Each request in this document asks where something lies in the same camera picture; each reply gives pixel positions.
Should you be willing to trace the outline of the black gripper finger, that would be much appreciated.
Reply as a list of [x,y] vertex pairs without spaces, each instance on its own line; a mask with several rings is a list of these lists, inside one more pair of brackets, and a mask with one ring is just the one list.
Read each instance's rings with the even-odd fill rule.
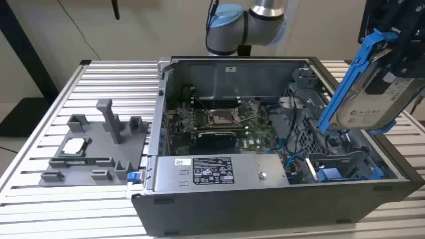
[[379,61],[367,94],[381,95],[392,81],[385,80],[388,73],[401,79],[425,79],[425,40],[419,39],[412,32],[401,32],[392,52]]
[[361,25],[360,25],[360,31],[359,31],[359,39],[357,39],[357,42],[360,44],[363,43],[365,37],[371,34],[369,20],[371,20],[372,12],[376,8],[376,5],[377,5],[376,0],[367,0],[364,14],[363,14],[363,20],[361,20]]

